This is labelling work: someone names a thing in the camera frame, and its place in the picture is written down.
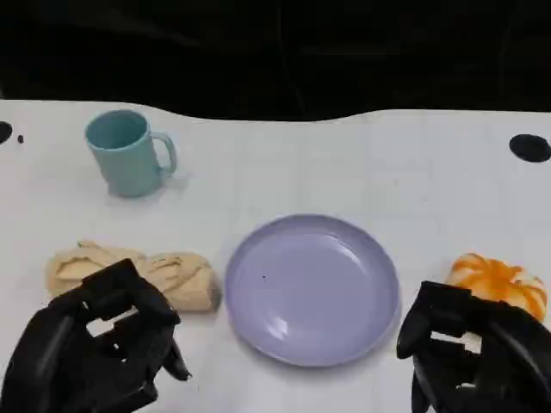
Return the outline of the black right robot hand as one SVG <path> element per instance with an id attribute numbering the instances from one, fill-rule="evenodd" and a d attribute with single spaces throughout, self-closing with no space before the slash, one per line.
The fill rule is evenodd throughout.
<path id="1" fill-rule="evenodd" d="M 424 281 L 400 327 L 412 411 L 548 412 L 550 332 L 503 301 Z"/>

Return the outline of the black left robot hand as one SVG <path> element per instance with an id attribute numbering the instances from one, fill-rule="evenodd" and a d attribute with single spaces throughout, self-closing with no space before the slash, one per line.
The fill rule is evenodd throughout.
<path id="1" fill-rule="evenodd" d="M 174 338 L 179 322 L 133 262 L 118 261 L 34 314 L 9 360 L 1 410 L 139 410 L 158 399 L 160 370 L 191 376 Z"/>

